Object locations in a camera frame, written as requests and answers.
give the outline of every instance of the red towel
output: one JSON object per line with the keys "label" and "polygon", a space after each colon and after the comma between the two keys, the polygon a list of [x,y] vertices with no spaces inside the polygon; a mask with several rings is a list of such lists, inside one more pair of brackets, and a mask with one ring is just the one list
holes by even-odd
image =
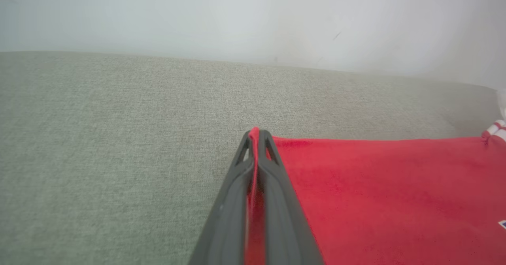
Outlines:
{"label": "red towel", "polygon": [[[274,140],[327,265],[505,265],[500,135],[487,137],[488,144],[479,137]],[[256,195],[248,264],[264,260],[263,201]]]}

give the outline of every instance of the couch cushion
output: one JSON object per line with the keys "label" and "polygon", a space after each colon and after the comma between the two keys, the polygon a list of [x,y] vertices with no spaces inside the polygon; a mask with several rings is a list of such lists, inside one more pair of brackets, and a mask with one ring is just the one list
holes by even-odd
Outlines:
{"label": "couch cushion", "polygon": [[479,136],[495,91],[95,53],[0,53],[0,263],[186,263],[242,134]]}

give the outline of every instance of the gray fabric surface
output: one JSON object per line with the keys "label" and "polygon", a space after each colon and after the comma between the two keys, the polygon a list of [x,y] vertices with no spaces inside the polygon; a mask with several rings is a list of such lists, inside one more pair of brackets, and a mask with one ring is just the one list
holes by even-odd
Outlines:
{"label": "gray fabric surface", "polygon": [[0,53],[0,263],[186,263],[242,134],[479,136],[495,91],[174,58]]}

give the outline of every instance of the white wall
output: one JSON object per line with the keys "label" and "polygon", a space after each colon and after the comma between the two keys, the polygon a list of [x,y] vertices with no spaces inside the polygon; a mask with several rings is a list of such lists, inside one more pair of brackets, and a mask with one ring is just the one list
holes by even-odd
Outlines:
{"label": "white wall", "polygon": [[133,53],[506,87],[506,0],[0,0],[0,21],[0,51]]}

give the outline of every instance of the red cloth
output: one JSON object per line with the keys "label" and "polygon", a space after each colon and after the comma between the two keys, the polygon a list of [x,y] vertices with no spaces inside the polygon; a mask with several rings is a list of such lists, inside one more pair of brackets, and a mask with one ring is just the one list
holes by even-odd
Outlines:
{"label": "red cloth", "polygon": [[[506,265],[498,224],[506,142],[498,137],[274,140],[327,265]],[[250,229],[263,231],[262,220]],[[246,252],[263,246],[257,238]]]}
{"label": "red cloth", "polygon": [[253,179],[251,189],[247,196],[247,216],[248,216],[248,234],[246,238],[246,250],[244,260],[246,265],[260,265],[265,263],[264,246],[264,195],[258,189],[258,127],[249,132],[249,138],[252,141],[253,158],[255,166],[253,170]]}

